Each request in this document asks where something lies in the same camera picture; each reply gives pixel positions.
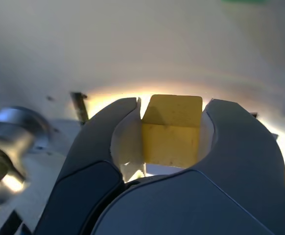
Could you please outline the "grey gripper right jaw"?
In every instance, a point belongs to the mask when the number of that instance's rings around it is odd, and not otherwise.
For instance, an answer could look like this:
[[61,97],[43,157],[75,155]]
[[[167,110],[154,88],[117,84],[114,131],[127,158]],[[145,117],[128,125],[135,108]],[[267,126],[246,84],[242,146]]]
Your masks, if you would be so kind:
[[274,137],[237,103],[213,99],[205,112],[209,153],[123,192],[94,235],[285,235],[285,164]]

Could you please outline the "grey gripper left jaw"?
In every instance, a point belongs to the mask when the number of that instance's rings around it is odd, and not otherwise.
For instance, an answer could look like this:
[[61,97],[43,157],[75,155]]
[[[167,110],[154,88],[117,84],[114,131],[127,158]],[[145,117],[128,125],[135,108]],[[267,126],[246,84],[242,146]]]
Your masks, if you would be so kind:
[[145,175],[141,100],[122,98],[95,114],[67,154],[36,235],[89,235],[104,209]]

